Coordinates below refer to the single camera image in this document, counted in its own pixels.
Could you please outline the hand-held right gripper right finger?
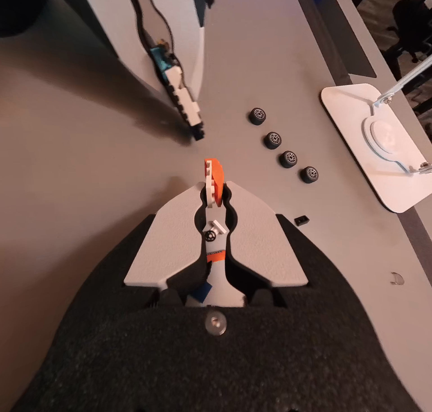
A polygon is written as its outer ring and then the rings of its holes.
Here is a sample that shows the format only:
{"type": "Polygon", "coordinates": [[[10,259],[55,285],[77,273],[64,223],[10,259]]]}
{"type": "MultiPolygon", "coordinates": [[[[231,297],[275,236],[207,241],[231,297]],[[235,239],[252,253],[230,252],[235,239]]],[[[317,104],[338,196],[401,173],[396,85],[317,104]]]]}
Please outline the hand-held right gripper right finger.
{"type": "Polygon", "coordinates": [[[275,211],[234,182],[224,184],[225,273],[246,298],[257,290],[308,284],[275,211]]]}

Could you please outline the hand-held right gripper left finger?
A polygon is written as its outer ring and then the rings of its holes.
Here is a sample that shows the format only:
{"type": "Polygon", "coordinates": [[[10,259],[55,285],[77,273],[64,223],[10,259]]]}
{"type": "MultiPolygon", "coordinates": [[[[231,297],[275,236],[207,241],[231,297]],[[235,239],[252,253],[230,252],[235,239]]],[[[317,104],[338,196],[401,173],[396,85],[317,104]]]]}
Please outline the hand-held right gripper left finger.
{"type": "Polygon", "coordinates": [[[154,215],[124,283],[186,296],[207,280],[205,185],[177,195],[154,215]]]}

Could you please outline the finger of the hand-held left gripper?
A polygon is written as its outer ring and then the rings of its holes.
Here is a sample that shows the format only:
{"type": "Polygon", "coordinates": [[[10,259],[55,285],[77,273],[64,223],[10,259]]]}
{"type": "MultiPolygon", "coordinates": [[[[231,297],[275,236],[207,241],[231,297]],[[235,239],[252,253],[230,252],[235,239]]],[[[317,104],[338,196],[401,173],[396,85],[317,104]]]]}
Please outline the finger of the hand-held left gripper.
{"type": "Polygon", "coordinates": [[[198,101],[204,70],[204,26],[195,0],[152,0],[168,23],[185,85],[198,101]]]}
{"type": "Polygon", "coordinates": [[[171,52],[168,27],[151,0],[87,0],[103,33],[125,69],[159,100],[174,106],[152,53],[171,52]]]}

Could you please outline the orange lego race car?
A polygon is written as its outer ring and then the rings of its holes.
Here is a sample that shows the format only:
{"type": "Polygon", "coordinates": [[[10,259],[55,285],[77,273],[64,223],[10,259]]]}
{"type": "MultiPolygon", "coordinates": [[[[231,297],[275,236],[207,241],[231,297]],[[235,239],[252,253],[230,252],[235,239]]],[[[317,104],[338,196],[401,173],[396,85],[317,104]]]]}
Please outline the orange lego race car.
{"type": "Polygon", "coordinates": [[[150,48],[156,74],[181,118],[189,126],[195,140],[204,138],[200,107],[185,84],[183,70],[169,43],[160,39],[150,48]]]}

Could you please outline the small black lego wheel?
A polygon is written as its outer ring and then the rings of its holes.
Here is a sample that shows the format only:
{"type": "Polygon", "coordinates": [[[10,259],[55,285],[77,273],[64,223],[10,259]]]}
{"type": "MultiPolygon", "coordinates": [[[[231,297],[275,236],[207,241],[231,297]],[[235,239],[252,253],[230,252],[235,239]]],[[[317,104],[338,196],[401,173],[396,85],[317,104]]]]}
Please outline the small black lego wheel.
{"type": "Polygon", "coordinates": [[[315,183],[319,179],[318,170],[312,166],[301,169],[299,176],[301,180],[306,184],[315,183]]]}

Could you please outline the black office chair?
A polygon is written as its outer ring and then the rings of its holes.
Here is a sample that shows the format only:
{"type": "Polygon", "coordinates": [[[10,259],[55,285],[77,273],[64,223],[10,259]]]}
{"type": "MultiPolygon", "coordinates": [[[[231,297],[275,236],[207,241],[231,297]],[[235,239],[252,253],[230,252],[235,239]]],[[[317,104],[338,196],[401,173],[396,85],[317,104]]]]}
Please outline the black office chair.
{"type": "Polygon", "coordinates": [[[404,52],[409,53],[412,63],[431,54],[431,10],[419,0],[400,0],[392,10],[395,25],[386,28],[396,34],[398,41],[384,52],[386,62],[392,62],[404,52]]]}

